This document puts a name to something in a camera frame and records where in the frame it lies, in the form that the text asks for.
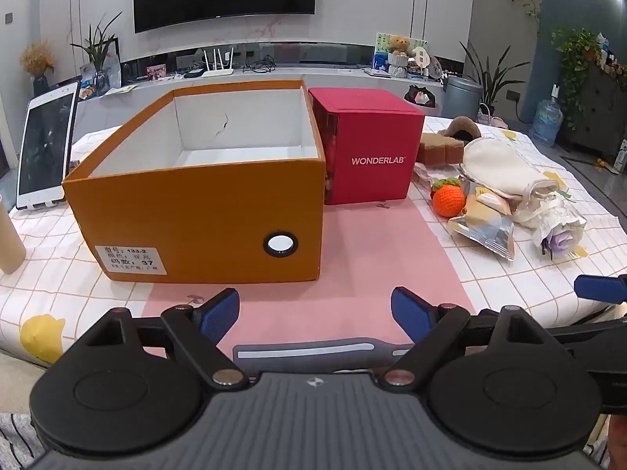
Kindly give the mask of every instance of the orange cardboard box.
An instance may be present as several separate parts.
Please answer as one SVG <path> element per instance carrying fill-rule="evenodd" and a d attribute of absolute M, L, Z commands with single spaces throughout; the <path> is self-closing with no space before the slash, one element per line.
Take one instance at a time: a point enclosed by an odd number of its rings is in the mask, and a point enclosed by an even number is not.
<path fill-rule="evenodd" d="M 176 89 L 63 182 L 113 280 L 246 283 L 320 274 L 325 160 L 300 81 Z"/>

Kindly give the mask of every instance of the white cloth mitt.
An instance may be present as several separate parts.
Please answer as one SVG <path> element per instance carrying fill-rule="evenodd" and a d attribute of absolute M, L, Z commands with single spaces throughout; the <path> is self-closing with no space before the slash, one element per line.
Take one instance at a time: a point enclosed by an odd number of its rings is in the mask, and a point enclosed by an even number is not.
<path fill-rule="evenodd" d="M 539 188 L 557 190 L 555 180 L 545 177 L 510 143 L 494 137 L 480 137 L 464 149 L 464 174 L 510 200 L 528 197 Z"/>

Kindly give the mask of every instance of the purple flower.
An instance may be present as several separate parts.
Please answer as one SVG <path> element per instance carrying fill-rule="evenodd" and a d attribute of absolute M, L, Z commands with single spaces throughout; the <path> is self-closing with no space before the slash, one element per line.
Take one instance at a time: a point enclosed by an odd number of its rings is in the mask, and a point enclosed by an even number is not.
<path fill-rule="evenodd" d="M 549 240 L 549 248 L 555 254 L 565 254 L 566 252 L 569 252 L 572 245 L 573 235 L 568 230 L 551 236 L 551 239 Z"/>

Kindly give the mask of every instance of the cable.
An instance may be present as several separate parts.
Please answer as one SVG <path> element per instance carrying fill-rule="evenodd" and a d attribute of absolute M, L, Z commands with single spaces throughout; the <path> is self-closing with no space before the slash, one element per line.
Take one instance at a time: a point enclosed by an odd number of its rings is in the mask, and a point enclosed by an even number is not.
<path fill-rule="evenodd" d="M 242 72 L 251 71 L 257 72 L 258 74 L 263 74 L 265 72 L 272 72 L 277 68 L 277 64 L 274 61 L 274 58 L 270 55 L 264 56 L 261 60 L 253 62 L 252 64 L 248 63 L 248 58 L 244 61 L 244 67 L 242 67 Z"/>
<path fill-rule="evenodd" d="M 525 125 L 533 125 L 533 122 L 525 122 L 521 117 L 518 116 L 518 101 L 516 101 L 516 117 L 518 120 Z"/>

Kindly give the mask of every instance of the dried flower arrangement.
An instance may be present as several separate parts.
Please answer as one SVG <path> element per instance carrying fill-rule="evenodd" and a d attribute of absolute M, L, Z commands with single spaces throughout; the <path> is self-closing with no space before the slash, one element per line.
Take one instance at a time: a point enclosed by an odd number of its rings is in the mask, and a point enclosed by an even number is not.
<path fill-rule="evenodd" d="M 20 65 L 34 78 L 42 76 L 48 69 L 54 72 L 48 44 L 35 42 L 24 49 L 22 56 L 20 56 Z"/>

